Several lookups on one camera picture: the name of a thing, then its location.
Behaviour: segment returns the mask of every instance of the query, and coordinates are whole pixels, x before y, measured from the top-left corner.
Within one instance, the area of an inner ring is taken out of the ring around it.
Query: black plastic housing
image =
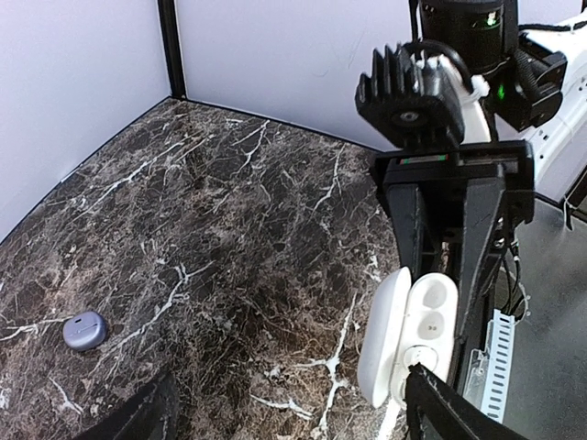
[[[450,151],[464,139],[459,98],[444,68],[419,67],[403,47],[386,47],[384,57],[373,52],[371,77],[361,75],[355,104],[399,149]]]
[[[497,69],[517,48],[517,3],[512,0],[424,0],[425,39],[456,50],[473,74]]]
[[[495,112],[515,130],[523,131],[540,127],[559,111],[567,59],[562,52],[550,52],[524,36],[518,56],[528,60],[530,72],[512,62],[490,80],[490,85]],[[532,88],[521,86],[524,76],[534,84],[536,96],[530,93]]]

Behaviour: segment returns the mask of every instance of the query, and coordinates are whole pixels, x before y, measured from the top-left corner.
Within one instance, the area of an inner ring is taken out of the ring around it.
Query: green led light
[[[499,99],[500,101],[503,101],[505,99],[505,87],[503,84],[500,84],[500,86],[497,89],[497,99]]]
[[[497,23],[497,15],[492,12],[487,16],[487,21],[485,21],[485,23],[487,23],[487,26],[494,26]]]

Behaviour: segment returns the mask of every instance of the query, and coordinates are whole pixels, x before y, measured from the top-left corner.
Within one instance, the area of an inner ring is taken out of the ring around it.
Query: white wall
[[[155,0],[2,0],[0,242],[169,95],[160,29]]]
[[[392,146],[357,115],[375,47],[410,39],[408,0],[177,0],[188,97]],[[556,23],[579,0],[520,0],[520,23]]]

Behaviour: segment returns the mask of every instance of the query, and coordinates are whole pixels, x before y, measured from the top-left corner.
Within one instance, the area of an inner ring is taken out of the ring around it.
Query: marble surface
[[[0,245],[0,437],[76,435],[168,369],[182,439],[389,438],[356,380],[398,268],[369,155],[173,100],[117,135]],[[86,310],[109,336],[79,354]]]

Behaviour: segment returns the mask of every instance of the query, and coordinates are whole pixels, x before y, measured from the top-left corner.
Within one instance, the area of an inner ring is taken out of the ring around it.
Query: perforated metal strip
[[[515,318],[493,311],[491,344],[489,347],[489,370],[481,411],[496,422],[504,420],[505,401],[510,382],[512,357],[514,354]]]

